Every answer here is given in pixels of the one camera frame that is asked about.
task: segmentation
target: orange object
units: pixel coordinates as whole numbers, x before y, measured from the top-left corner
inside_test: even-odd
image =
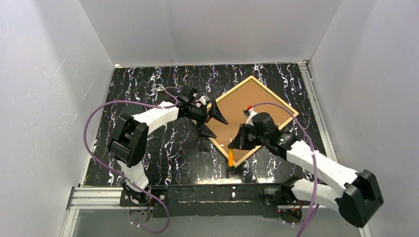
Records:
[[[234,160],[234,157],[233,157],[233,149],[229,149],[229,153],[228,153],[228,166],[229,167],[233,167],[233,160]]]

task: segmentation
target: brown board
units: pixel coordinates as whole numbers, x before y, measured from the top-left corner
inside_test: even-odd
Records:
[[[215,135],[217,135],[217,138],[210,138],[209,140],[214,143],[226,158],[228,158],[229,153],[227,146],[230,143],[230,136],[234,139],[239,131],[240,124],[246,123],[246,117],[243,114],[243,110],[247,109],[248,106],[260,102],[273,102],[288,108],[294,116],[298,115],[298,112],[294,108],[253,76],[248,77],[218,97],[216,101],[221,113],[227,119],[228,125],[211,119],[207,123],[207,126]],[[282,129],[293,120],[287,112],[276,106],[261,105],[254,110],[258,113],[267,112],[270,114],[279,129]],[[237,167],[259,148],[260,146],[251,151],[234,150],[233,166]]]

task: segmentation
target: black marble table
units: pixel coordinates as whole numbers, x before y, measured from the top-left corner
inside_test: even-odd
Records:
[[[255,76],[298,112],[298,119],[311,136],[316,149],[325,153],[307,91],[297,64],[211,65],[179,67],[117,68],[114,70],[106,101],[131,100],[159,104],[164,94],[152,88],[189,85],[217,98],[249,76]],[[94,153],[106,164],[121,170],[106,151],[115,119],[125,104],[108,106],[102,113]],[[302,137],[295,122],[286,126]],[[197,185],[231,183],[283,183],[291,175],[310,179],[311,174],[262,148],[235,169],[189,119],[179,119],[160,127],[149,136],[143,159],[151,185]],[[85,186],[120,186],[122,178],[90,160]]]

